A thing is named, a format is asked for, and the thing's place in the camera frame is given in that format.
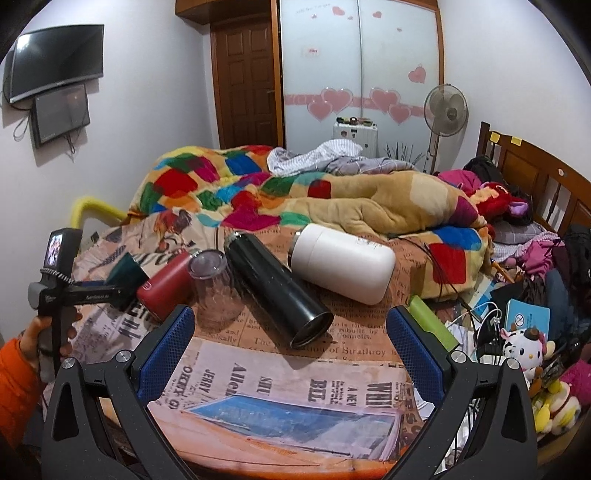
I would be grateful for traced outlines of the orange sleeve forearm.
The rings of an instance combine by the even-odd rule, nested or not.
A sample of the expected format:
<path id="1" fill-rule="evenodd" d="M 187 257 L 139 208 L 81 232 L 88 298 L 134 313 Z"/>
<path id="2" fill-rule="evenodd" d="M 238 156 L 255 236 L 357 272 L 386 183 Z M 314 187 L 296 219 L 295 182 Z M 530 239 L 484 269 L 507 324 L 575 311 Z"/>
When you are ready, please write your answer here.
<path id="1" fill-rule="evenodd" d="M 39 375 L 25 359 L 14 338 L 1 348 L 1 436 L 15 449 L 40 400 L 43 386 Z"/>

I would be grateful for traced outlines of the left hand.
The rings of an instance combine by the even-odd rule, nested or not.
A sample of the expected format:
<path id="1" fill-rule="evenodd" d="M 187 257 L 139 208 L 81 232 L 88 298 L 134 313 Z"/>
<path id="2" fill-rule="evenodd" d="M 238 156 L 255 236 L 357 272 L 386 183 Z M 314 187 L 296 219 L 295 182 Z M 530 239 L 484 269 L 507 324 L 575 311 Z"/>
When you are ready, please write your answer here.
<path id="1" fill-rule="evenodd" d="M 39 317 L 36 316 L 32 319 L 31 323 L 19 336 L 19 349 L 25 361 L 33 368 L 33 370 L 39 372 L 39 348 L 38 340 L 39 335 L 51 327 L 51 317 Z M 60 347 L 60 359 L 64 360 L 68 358 L 72 351 L 73 346 L 71 341 L 76 337 L 77 331 L 73 326 L 70 326 L 67 330 L 68 341 Z"/>

